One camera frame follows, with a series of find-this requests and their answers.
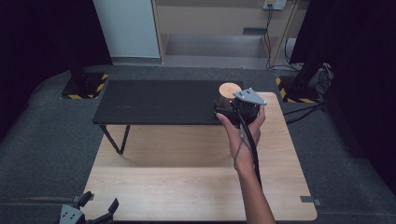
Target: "table leg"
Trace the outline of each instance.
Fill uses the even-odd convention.
[[[100,128],[102,129],[103,133],[105,134],[105,136],[107,137],[108,141],[110,141],[111,145],[116,149],[117,153],[119,153],[120,155],[122,155],[124,149],[125,149],[125,145],[126,145],[126,140],[128,139],[128,134],[129,134],[129,130],[131,128],[131,125],[126,125],[125,128],[125,133],[122,139],[122,145],[121,145],[121,149],[119,148],[119,146],[117,146],[117,143],[114,141],[114,139],[111,137],[110,133],[107,130],[107,127],[105,124],[101,124],[99,125]]]

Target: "metal bracket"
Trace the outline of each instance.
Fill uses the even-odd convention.
[[[81,223],[81,218],[84,214],[72,206],[64,204],[62,206],[60,224],[76,224]]]
[[[300,196],[302,203],[313,203],[315,206],[322,205],[321,199],[314,199],[311,196]]]
[[[267,105],[267,102],[251,88],[244,91],[236,91],[233,93],[233,96],[241,101],[252,103],[254,105]]]

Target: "power cord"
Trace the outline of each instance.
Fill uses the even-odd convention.
[[[257,177],[257,180],[260,183],[260,186],[262,187],[262,177],[260,175],[259,156],[257,154],[256,144],[254,143],[254,140],[253,140],[253,137],[251,135],[250,129],[248,128],[247,124],[245,123],[245,120],[242,118],[242,113],[239,110],[239,107],[237,105],[233,105],[233,108],[237,112],[239,120],[241,122],[241,126],[245,130],[245,134],[246,134],[247,140],[248,140],[248,142],[250,144],[250,147],[248,147],[248,144],[245,142],[244,138],[242,138],[242,140],[245,143],[245,145],[247,145],[247,147],[250,149],[251,155],[253,157],[254,173],[256,174],[256,177]]]
[[[286,124],[290,125],[290,124],[292,124],[294,122],[302,120],[302,119],[306,118],[308,115],[310,115],[314,111],[317,111],[317,110],[320,110],[320,109],[321,110],[327,110],[327,106],[325,105],[325,103],[320,103],[318,105],[313,105],[313,106],[309,106],[309,107],[306,107],[306,108],[303,108],[303,109],[290,111],[290,112],[285,113],[283,115],[286,116],[286,115],[289,115],[289,114],[292,114],[292,113],[296,113],[296,112],[299,112],[299,111],[303,111],[303,110],[307,110],[307,109],[310,109],[310,110],[308,112],[306,112],[305,114],[303,114],[302,116],[300,116],[299,118],[290,119],[290,120],[286,121]]]
[[[247,146],[248,150],[250,151],[251,158],[253,158],[253,154],[251,152],[251,148],[248,145],[248,143],[245,141],[245,136],[246,135],[245,135],[245,131],[244,131],[245,129],[244,129],[242,123],[240,124],[239,130],[241,131],[241,142],[239,143],[239,147],[238,147],[238,150],[236,151],[235,158],[233,158],[233,168],[235,170],[236,170],[236,159],[238,158],[239,151],[241,150],[242,144],[245,144],[245,146]]]
[[[268,35],[268,33],[269,33],[268,31],[269,31],[269,26],[270,26],[270,23],[271,23],[271,19],[272,19],[273,13],[274,13],[273,5],[272,4],[268,4],[268,19],[267,19],[267,25],[266,25],[266,32],[265,32],[265,35],[264,35],[264,44],[265,44],[265,47],[267,47],[267,50],[268,50],[268,58],[267,58],[267,63],[265,65],[265,68],[267,68],[267,69],[275,69],[277,67],[286,67],[286,68],[290,68],[293,71],[300,71],[300,69],[295,68],[294,66],[292,66],[290,64],[290,60],[288,60],[289,56],[287,55],[287,52],[286,52],[286,46],[287,46],[287,43],[288,43],[287,41],[285,42],[284,50],[285,50],[285,57],[287,58],[287,61],[288,61],[289,65],[285,65],[285,64],[271,65],[271,52],[272,52],[272,50],[271,50],[271,40],[270,40],[270,36]]]
[[[268,4],[268,19],[267,19],[267,26],[266,26],[266,32],[264,35],[264,44],[265,47],[268,49],[268,59],[267,59],[267,64],[265,67],[267,69],[271,68],[271,41],[270,41],[270,36],[268,35],[268,28],[271,23],[272,15],[273,15],[274,9],[272,4]]]
[[[330,85],[332,84],[332,77],[332,68],[328,64],[323,64],[323,67],[319,73],[318,82],[315,84],[315,89],[319,95],[323,96],[327,89],[330,88]]]

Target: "wooden table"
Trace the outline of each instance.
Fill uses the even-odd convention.
[[[276,220],[314,220],[310,196],[276,95],[268,105],[257,147],[263,191]],[[108,126],[122,141],[124,126]],[[123,155],[104,136],[85,191],[94,199],[81,210],[99,217],[115,198],[115,220],[246,220],[226,132],[219,125],[133,125]]]

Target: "hand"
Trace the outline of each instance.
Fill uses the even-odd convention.
[[[220,120],[221,124],[224,126],[225,131],[228,134],[228,139],[230,141],[230,150],[231,155],[233,156],[234,165],[236,170],[240,170],[240,168],[248,168],[253,167],[253,159],[251,158],[250,152],[250,144],[248,142],[248,138],[246,137],[243,142],[241,138],[241,130],[235,128],[229,119],[224,115],[217,113],[216,116]],[[259,143],[261,131],[260,127],[265,121],[265,112],[264,106],[260,105],[260,110],[257,118],[248,125],[250,129],[251,135],[253,137],[254,143],[256,146]]]

